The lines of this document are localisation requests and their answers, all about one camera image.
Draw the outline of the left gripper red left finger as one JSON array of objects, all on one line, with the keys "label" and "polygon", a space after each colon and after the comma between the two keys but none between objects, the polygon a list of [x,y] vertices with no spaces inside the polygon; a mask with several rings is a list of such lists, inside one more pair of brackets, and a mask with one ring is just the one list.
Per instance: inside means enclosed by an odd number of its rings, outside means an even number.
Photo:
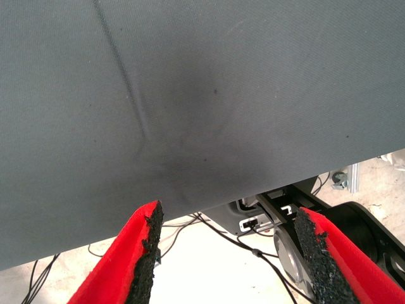
[{"label": "left gripper red left finger", "polygon": [[163,225],[160,201],[138,208],[69,303],[149,303]]}]

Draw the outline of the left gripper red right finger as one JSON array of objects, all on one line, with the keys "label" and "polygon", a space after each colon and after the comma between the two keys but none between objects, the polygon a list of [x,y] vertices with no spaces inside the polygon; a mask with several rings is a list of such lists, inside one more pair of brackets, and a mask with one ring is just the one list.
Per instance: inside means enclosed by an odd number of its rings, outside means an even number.
[{"label": "left gripper red right finger", "polygon": [[404,303],[404,290],[326,216],[300,208],[296,233],[318,303]]}]

